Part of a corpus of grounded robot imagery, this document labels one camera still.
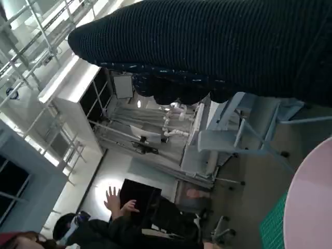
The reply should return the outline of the black knitted gloved right hand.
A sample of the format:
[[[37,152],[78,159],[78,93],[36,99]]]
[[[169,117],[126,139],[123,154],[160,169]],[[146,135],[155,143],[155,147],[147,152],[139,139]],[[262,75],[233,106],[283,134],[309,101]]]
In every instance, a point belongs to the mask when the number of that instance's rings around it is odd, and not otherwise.
[[[141,1],[68,44],[160,105],[245,92],[331,106],[331,1]]]

